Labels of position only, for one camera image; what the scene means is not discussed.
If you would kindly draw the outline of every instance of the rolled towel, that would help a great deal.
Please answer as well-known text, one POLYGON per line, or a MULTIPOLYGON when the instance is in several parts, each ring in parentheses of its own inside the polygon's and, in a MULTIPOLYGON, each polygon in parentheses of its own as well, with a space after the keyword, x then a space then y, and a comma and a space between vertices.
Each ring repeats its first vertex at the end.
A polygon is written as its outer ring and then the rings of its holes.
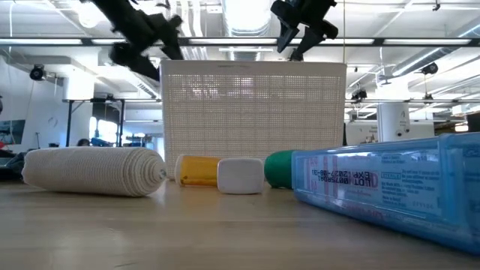
POLYGON ((71 147, 29 152, 22 175, 48 191, 142 197, 167 174, 161 156, 146 148, 71 147))

